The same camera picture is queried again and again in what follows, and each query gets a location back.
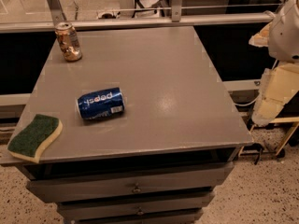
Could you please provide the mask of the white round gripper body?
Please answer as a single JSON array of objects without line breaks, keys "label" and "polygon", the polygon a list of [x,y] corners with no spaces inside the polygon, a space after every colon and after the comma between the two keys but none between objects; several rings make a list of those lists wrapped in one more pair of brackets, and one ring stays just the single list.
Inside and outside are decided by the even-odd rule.
[{"label": "white round gripper body", "polygon": [[299,62],[298,0],[288,0],[272,20],[268,50],[271,57],[281,62]]}]

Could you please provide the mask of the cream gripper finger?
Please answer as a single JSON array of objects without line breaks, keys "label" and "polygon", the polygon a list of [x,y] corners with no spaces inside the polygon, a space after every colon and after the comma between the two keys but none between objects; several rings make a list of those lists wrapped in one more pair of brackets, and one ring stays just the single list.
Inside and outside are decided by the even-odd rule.
[{"label": "cream gripper finger", "polygon": [[299,92],[299,63],[280,63],[266,68],[261,78],[259,95],[253,107],[252,121],[265,126],[277,117],[284,105]]},{"label": "cream gripper finger", "polygon": [[270,25],[271,23],[267,23],[257,34],[253,35],[249,40],[249,44],[258,48],[267,47]]}]

